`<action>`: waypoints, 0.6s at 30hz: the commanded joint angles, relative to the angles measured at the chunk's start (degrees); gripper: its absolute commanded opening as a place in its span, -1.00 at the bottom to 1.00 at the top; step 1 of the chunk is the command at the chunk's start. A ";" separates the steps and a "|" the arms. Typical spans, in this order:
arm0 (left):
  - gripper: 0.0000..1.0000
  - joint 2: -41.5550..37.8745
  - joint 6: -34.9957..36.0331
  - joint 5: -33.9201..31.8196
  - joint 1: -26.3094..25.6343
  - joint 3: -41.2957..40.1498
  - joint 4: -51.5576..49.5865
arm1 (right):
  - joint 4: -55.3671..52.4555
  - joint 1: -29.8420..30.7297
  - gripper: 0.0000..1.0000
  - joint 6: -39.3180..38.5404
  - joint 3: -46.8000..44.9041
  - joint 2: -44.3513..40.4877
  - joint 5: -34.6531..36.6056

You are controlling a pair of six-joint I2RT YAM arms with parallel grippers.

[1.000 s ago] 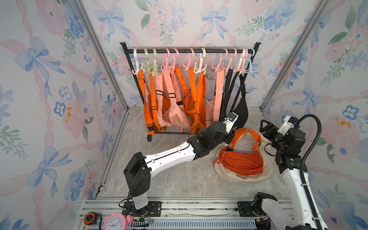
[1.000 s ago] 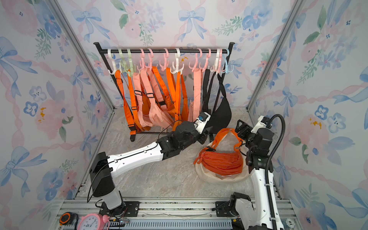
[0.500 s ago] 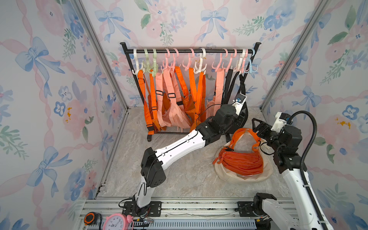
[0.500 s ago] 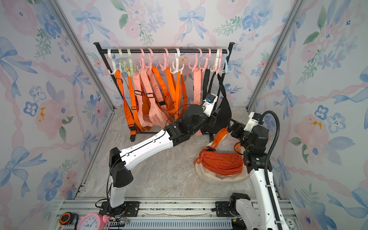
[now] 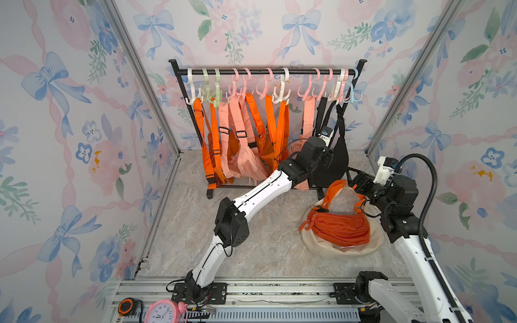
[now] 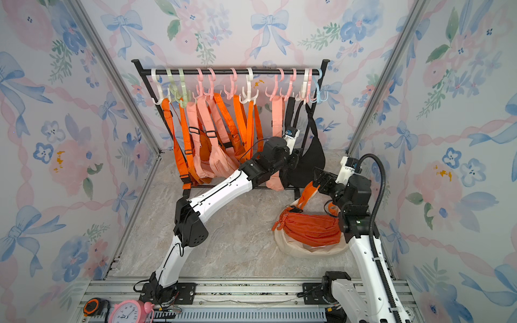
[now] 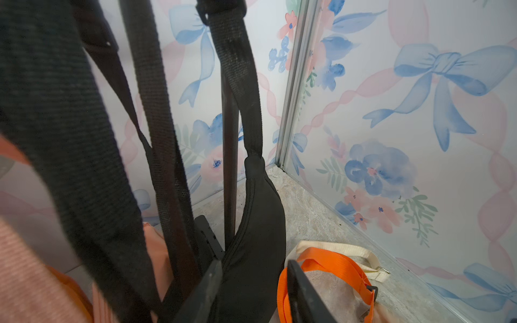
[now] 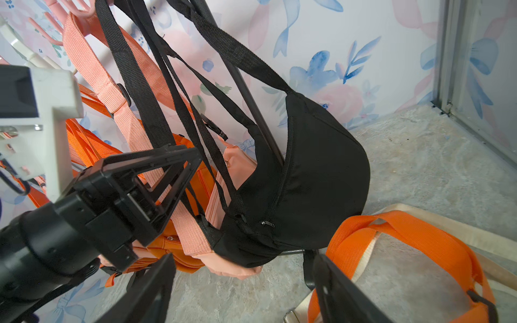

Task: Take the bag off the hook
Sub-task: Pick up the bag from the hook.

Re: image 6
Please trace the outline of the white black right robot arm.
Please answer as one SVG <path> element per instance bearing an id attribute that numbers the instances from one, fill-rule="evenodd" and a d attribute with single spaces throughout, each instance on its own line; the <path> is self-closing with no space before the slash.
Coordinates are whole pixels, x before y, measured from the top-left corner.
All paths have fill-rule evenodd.
<path id="1" fill-rule="evenodd" d="M 361 173 L 367 159 L 371 159 L 380 172 L 374 207 L 369 206 L 372 182 Z M 365 289 L 360 295 L 347 273 L 331 271 L 322 280 L 325 299 L 338 304 L 350 322 L 410 322 L 411 317 L 394 287 L 376 226 L 386 188 L 386 170 L 380 158 L 373 153 L 360 159 L 345 157 L 338 174 L 316 168 L 308 186 L 329 196 L 338 208 L 339 229 L 355 258 Z"/>

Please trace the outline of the beige crossbody bag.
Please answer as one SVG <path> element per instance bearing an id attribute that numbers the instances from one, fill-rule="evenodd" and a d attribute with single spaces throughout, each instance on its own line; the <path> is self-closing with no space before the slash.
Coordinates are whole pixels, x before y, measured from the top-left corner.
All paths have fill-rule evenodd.
<path id="1" fill-rule="evenodd" d="M 328 258 L 350 249 L 338 227 L 277 227 L 273 237 L 282 252 L 296 258 Z"/>

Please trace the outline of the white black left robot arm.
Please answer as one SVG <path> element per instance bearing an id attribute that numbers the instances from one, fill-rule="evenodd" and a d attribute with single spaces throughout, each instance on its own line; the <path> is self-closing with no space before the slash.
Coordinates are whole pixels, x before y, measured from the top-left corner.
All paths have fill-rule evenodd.
<path id="1" fill-rule="evenodd" d="M 261 152 L 245 161 L 229 177 L 209 191 L 176 202 L 174 238 L 161 265 L 144 281 L 139 291 L 143 302 L 164 305 L 176 298 L 179 274 L 192 250 L 209 236 L 205 226 L 212 215 L 235 198 L 252 191 L 284 168 L 293 168 L 299 154 L 296 137 L 284 135 L 265 141 Z"/>

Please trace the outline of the black crossbody bag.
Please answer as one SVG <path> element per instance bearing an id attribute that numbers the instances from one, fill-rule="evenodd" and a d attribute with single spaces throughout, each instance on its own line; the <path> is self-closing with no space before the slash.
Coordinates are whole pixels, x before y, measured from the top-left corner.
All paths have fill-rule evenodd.
<path id="1" fill-rule="evenodd" d="M 298 122 L 298 113 L 295 116 L 294 122 L 292 122 L 292 118 L 294 115 L 294 106 L 295 106 L 295 98 L 289 97 L 287 108 L 285 109 L 285 118 L 284 118 L 284 129 L 286 127 L 296 127 Z M 308 114 L 308 126 L 310 128 L 311 133 L 313 134 L 312 141 L 305 151 L 308 156 L 308 172 L 307 173 L 287 173 L 286 167 L 280 171 L 280 179 L 284 188 L 288 188 L 288 186 L 304 188 L 309 182 L 313 180 L 313 172 L 315 168 L 324 169 L 326 158 L 324 156 L 323 147 L 318 137 L 318 129 L 316 127 L 315 120 L 313 118 L 312 110 L 308 107 L 307 104 L 302 102 L 302 105 L 305 106 L 306 112 Z M 294 149 L 295 141 L 286 141 L 288 144 L 289 151 L 292 153 Z"/>

